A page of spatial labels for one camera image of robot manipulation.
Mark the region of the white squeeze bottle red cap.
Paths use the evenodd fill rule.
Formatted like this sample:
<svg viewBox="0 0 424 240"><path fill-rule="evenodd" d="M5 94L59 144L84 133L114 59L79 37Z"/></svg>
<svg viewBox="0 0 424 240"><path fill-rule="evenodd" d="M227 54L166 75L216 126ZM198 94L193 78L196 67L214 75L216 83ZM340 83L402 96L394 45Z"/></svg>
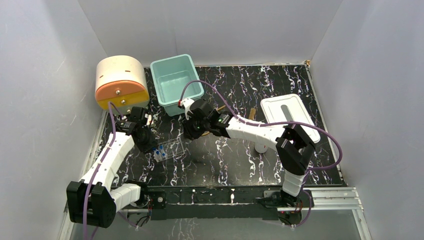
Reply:
<svg viewBox="0 0 424 240"><path fill-rule="evenodd" d="M257 153L259 154L264 154L267 152L267 150L269 149L266 145L264 144L260 144L260 143L255 143L254 144L254 149Z"/></svg>

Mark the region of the teal plastic bin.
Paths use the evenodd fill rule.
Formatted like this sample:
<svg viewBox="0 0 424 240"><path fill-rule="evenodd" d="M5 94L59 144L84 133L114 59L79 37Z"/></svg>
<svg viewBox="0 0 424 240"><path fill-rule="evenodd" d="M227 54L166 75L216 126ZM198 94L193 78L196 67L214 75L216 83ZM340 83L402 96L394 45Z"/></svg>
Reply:
<svg viewBox="0 0 424 240"><path fill-rule="evenodd" d="M200 79L188 54L153 61L150 70L158 103L170 117L184 113L184 110L178 107L182 93L185 98L193 100L202 98L205 93L200 82L187 85Z"/></svg>

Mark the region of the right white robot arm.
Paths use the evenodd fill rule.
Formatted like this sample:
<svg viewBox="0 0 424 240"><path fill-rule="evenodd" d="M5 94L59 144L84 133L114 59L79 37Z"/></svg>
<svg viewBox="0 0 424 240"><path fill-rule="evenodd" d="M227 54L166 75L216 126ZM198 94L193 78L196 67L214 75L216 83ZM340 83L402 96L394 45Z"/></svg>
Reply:
<svg viewBox="0 0 424 240"><path fill-rule="evenodd" d="M285 170L281 187L282 202L295 207L302 199L302 184L316 145L298 123L268 125L231 112L218 112L203 99L184 98L178 103L184 110L184 136L190 140L205 132L216 137L242 139L274 150Z"/></svg>

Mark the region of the clear test tube rack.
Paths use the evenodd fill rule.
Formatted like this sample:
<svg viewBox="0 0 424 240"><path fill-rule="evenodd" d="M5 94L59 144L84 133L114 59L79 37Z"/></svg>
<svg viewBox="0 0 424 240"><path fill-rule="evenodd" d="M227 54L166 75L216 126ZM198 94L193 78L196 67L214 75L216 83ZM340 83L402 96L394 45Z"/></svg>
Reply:
<svg viewBox="0 0 424 240"><path fill-rule="evenodd" d="M169 159L179 158L185 154L185 148L180 137L161 142L155 148L161 154L159 163Z"/></svg>

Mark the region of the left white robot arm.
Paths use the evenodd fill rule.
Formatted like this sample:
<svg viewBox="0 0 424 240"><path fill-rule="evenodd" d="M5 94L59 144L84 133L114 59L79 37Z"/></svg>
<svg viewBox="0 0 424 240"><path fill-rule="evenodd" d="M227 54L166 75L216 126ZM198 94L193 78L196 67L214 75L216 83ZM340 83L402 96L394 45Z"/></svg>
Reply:
<svg viewBox="0 0 424 240"><path fill-rule="evenodd" d="M118 120L98 159L79 181L66 188L69 219L73 223L108 228L116 213L128 205L144 208L149 203L147 184L128 180L116 189L112 182L133 148L149 154L157 147L144 107L133 107L130 115Z"/></svg>

